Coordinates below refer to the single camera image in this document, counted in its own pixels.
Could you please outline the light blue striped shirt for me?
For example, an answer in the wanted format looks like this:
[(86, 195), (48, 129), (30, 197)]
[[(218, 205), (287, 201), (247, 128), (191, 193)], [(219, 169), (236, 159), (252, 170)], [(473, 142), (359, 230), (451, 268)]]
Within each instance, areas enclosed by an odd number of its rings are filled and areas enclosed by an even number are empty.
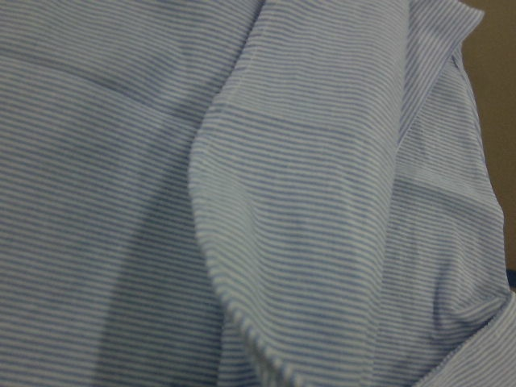
[(461, 1), (4, 1), (4, 386), (512, 386)]

